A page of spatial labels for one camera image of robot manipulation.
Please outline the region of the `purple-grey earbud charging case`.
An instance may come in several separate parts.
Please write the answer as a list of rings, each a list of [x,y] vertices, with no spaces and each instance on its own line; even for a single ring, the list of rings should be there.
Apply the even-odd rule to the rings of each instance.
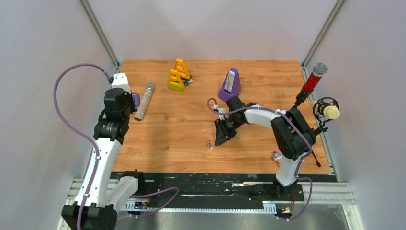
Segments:
[[[132,93],[131,96],[132,96],[132,101],[133,101],[133,112],[135,112],[135,111],[137,111],[137,109],[140,105],[140,96],[136,92]]]

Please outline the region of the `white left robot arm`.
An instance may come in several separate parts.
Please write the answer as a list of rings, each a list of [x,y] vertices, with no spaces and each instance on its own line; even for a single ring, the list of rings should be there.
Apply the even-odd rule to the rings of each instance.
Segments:
[[[61,216],[73,230],[113,230],[118,212],[130,196],[146,194],[144,175],[126,171],[118,184],[108,190],[114,161],[129,129],[130,114],[135,111],[131,94],[122,88],[105,92],[104,106],[94,135],[93,149],[82,187],[72,205],[64,205]]]

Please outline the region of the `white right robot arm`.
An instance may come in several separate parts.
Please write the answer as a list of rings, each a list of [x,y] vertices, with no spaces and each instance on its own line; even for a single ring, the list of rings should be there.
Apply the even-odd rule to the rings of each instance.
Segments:
[[[236,130],[243,124],[256,124],[273,131],[282,162],[276,173],[273,193],[279,200],[292,195],[292,186],[298,180],[298,171],[305,157],[311,154],[316,142],[316,134],[302,113],[296,109],[275,110],[256,103],[243,103],[238,96],[226,102],[227,108],[218,103],[209,105],[211,112],[219,118],[215,120],[215,145],[219,146],[235,137]]]

